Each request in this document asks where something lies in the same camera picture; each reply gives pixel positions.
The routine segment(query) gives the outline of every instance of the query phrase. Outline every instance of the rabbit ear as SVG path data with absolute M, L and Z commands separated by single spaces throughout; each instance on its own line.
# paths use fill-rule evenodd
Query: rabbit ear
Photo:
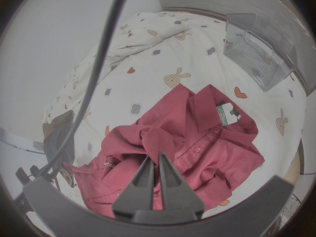
M 182 71 L 182 68 L 179 67 L 179 68 L 177 69 L 177 75 L 179 75 L 179 74 L 181 73 L 181 71 Z
M 180 75 L 180 77 L 190 77 L 190 76 L 191 76 L 191 74 L 189 74 L 189 73 L 185 73 L 183 75 Z

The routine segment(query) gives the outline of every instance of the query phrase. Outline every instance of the orange heart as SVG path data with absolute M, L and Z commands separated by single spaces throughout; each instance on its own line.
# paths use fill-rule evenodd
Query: orange heart
M 235 95 L 239 98 L 247 98 L 247 95 L 245 93 L 241 93 L 238 87 L 235 87 Z
M 131 74 L 131 73 L 134 73 L 135 72 L 135 69 L 133 69 L 133 67 L 131 67 L 127 73 Z
M 229 203 L 230 203 L 229 200 L 225 200 L 225 201 L 221 202 L 219 205 L 220 205 L 220 206 L 226 206 L 226 205 L 228 205 Z
M 109 134 L 109 129 L 110 129 L 109 126 L 107 126 L 107 127 L 105 128 L 105 136 L 107 136 L 107 135 Z

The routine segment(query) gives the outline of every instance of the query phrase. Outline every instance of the thin black wire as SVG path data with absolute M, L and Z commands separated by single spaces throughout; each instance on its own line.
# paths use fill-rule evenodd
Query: thin black wire
M 299 202 L 299 203 L 302 203 L 297 196 L 295 196 L 296 200 Z
M 111 41 L 114 27 L 116 26 L 117 19 L 120 16 L 120 13 L 121 13 L 121 10 L 122 10 L 124 3 L 125 3 L 125 0 L 114 0 L 114 2 L 112 3 L 110 13 L 109 13 L 109 16 L 107 18 L 107 21 L 105 23 L 105 27 L 104 27 L 104 30 L 102 33 L 102 37 L 101 37 L 100 45 L 98 48 L 97 56 L 96 56 L 96 59 L 95 59 L 95 62 L 94 62 L 93 68 L 92 68 L 91 77 L 89 80 L 87 91 L 86 91 L 86 94 L 84 96 L 82 106 L 78 112 L 77 118 L 76 118 L 75 122 L 73 123 L 73 125 L 71 126 L 69 133 L 65 137 L 65 140 L 63 141 L 60 148 L 57 150 L 57 152 L 54 155 L 54 157 L 52 158 L 52 160 L 45 167 L 42 168 L 42 170 L 39 172 L 38 176 L 46 175 L 47 172 L 50 170 L 50 168 L 56 163 L 56 161 L 58 160 L 59 156 L 61 155 L 62 150 L 64 149 L 65 145 L 68 143 L 69 139 L 74 136 L 74 134 L 75 134 L 75 132 L 76 132 L 87 108 L 88 108 L 89 102 L 91 100 L 92 94 L 94 92 L 94 89 L 95 89 L 96 84 L 97 84 L 97 80 L 99 78 L 99 75 L 100 75 L 100 72 L 102 69 L 104 57 L 106 55 L 106 52 L 108 50 L 108 47 L 109 47 L 109 44 Z M 19 203 L 23 198 L 24 198 L 24 194 L 21 193 L 20 195 L 17 196 L 17 198 L 15 199 L 15 202 Z

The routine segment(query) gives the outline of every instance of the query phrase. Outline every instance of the folded clothing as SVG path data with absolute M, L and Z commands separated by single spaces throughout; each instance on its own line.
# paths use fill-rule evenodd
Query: folded clothing
M 216 109 L 223 101 L 241 115 L 224 127 Z M 252 144 L 257 134 L 255 121 L 212 85 L 195 94 L 179 84 L 134 124 L 112 129 L 88 165 L 65 167 L 74 175 L 87 208 L 113 218 L 112 203 L 147 155 L 157 167 L 161 151 L 207 211 L 229 198 L 264 162 Z M 162 210 L 159 181 L 153 209 Z

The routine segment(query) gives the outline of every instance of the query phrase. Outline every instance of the shirt collar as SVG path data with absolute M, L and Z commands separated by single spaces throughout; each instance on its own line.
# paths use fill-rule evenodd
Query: shirt collar
M 217 125 L 222 126 L 216 106 L 223 101 L 231 103 L 240 113 L 241 118 L 237 123 L 229 125 L 229 128 L 223 128 L 221 139 L 247 148 L 258 135 L 255 121 L 212 85 L 206 86 L 193 96 L 198 131 L 202 132 Z

